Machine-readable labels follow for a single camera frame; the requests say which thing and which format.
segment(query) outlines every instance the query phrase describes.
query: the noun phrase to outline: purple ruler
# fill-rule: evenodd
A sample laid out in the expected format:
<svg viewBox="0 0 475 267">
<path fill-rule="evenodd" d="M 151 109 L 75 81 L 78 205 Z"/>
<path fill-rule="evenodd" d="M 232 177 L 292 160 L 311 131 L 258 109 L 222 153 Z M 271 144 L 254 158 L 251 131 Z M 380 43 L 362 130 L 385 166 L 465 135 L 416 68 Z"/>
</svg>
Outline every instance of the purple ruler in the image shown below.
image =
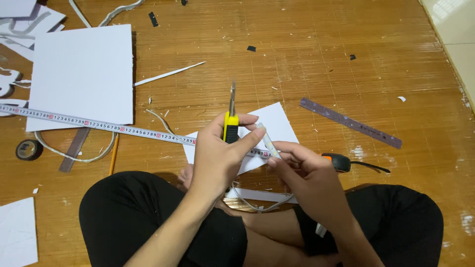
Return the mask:
<svg viewBox="0 0 475 267">
<path fill-rule="evenodd" d="M 329 108 L 326 108 L 320 104 L 317 104 L 307 98 L 302 98 L 302 100 L 300 100 L 300 106 L 301 107 L 304 107 L 310 111 L 313 111 L 317 114 L 320 114 L 324 117 L 327 117 L 333 121 L 336 121 L 338 122 L 339 124 L 343 124 L 345 125 L 346 127 L 349 127 L 353 130 L 356 130 L 362 134 L 365 134 L 369 137 L 372 137 L 376 140 L 379 140 L 383 143 L 386 143 L 390 146 L 393 146 L 397 149 L 400 149 L 401 146 L 402 146 L 402 141 L 394 136 L 391 136 L 387 133 L 383 133 L 377 129 L 374 129 L 372 127 L 369 127 L 365 124 L 362 124 L 360 122 L 357 122 L 351 118 L 348 118 L 347 116 L 345 115 L 342 115 L 336 111 L 333 111 Z"/>
</svg>

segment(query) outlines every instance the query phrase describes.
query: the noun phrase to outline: person's left hand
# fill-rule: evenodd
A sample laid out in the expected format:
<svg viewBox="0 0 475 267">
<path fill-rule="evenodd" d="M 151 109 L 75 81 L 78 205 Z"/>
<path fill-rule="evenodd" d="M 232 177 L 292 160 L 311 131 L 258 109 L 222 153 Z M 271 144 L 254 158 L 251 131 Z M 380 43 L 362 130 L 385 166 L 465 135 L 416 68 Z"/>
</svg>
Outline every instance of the person's left hand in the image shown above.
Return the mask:
<svg viewBox="0 0 475 267">
<path fill-rule="evenodd" d="M 259 117 L 238 114 L 239 126 L 251 132 L 242 139 L 228 144 L 222 140 L 224 117 L 216 116 L 198 132 L 195 149 L 193 179 L 188 192 L 199 192 L 209 200 L 216 200 L 228 188 L 238 174 L 242 160 L 264 137 L 266 129 L 254 123 Z"/>
</svg>

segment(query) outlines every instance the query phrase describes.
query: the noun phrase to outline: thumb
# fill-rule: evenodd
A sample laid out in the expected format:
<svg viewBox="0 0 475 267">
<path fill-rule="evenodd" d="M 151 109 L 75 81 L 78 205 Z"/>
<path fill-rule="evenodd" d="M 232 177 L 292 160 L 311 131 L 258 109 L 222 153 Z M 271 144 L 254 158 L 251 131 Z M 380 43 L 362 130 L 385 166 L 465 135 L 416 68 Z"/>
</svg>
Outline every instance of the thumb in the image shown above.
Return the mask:
<svg viewBox="0 0 475 267">
<path fill-rule="evenodd" d="M 261 127 L 246 134 L 242 139 L 232 144 L 240 156 L 244 157 L 251 149 L 253 149 L 266 134 L 266 128 Z"/>
<path fill-rule="evenodd" d="M 278 178 L 282 179 L 293 192 L 303 185 L 304 179 L 292 170 L 285 161 L 272 157 L 267 160 L 267 164 L 274 169 Z"/>
</svg>

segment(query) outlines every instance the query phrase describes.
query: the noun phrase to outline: hand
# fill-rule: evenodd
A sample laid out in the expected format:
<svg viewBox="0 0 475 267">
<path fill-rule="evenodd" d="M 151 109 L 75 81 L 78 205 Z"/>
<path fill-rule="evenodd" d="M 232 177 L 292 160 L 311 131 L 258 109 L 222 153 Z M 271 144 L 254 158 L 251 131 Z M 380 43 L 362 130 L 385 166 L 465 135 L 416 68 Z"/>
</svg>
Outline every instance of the hand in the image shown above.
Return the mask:
<svg viewBox="0 0 475 267">
<path fill-rule="evenodd" d="M 331 161 L 297 143 L 276 141 L 273 144 L 281 151 L 283 160 L 268 159 L 268 170 L 290 187 L 310 218 L 330 232 L 343 230 L 353 223 L 353 214 Z"/>
<path fill-rule="evenodd" d="M 200 192 L 209 200 L 221 196 L 238 174 L 242 160 L 264 137 L 264 127 L 256 129 L 254 123 L 259 117 L 238 114 L 239 126 L 251 132 L 237 142 L 228 144 L 222 140 L 224 117 L 216 116 L 198 132 L 195 149 L 195 163 L 190 191 Z"/>
</svg>

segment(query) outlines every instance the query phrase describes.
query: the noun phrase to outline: wooden floor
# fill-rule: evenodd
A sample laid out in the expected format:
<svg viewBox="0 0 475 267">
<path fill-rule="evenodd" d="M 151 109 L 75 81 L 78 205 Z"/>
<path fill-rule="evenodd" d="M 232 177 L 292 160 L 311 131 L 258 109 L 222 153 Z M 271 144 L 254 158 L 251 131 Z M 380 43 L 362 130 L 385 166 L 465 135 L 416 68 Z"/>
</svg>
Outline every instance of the wooden floor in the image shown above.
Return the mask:
<svg viewBox="0 0 475 267">
<path fill-rule="evenodd" d="M 93 26 L 133 1 L 100 2 L 76 0 Z M 47 5 L 67 15 L 65 30 L 84 28 L 67 0 Z M 152 27 L 151 11 L 159 27 Z M 185 7 L 180 1 L 147 0 L 112 23 L 132 25 L 137 81 L 206 61 L 136 87 L 135 126 L 163 131 L 144 112 L 153 108 L 170 111 L 166 120 L 177 134 L 192 133 L 227 109 L 234 78 L 238 112 L 280 102 L 301 144 L 392 171 L 378 174 L 354 166 L 340 175 L 344 188 L 402 184 L 429 195 L 444 214 L 440 266 L 473 266 L 474 116 L 417 0 L 190 0 Z M 247 51 L 249 45 L 256 52 Z M 31 62 L 3 46 L 0 54 L 9 59 L 2 67 L 31 78 Z M 356 59 L 350 61 L 352 54 Z M 27 89 L 16 88 L 12 98 L 28 95 Z M 302 97 L 397 136 L 402 149 L 300 108 Z M 25 123 L 20 116 L 0 118 L 0 205 L 30 197 L 39 187 L 39 263 L 33 266 L 89 266 L 78 207 L 86 190 L 107 175 L 111 153 L 93 163 L 75 163 L 69 174 L 58 171 L 62 157 L 50 151 L 36 161 L 20 161 L 16 145 L 34 139 Z M 43 137 L 66 151 L 75 133 L 54 130 Z M 110 138 L 108 132 L 92 130 L 81 157 L 96 157 Z M 186 164 L 181 145 L 121 135 L 115 170 L 158 173 L 175 183 Z M 283 191 L 265 167 L 241 175 L 240 186 Z"/>
</svg>

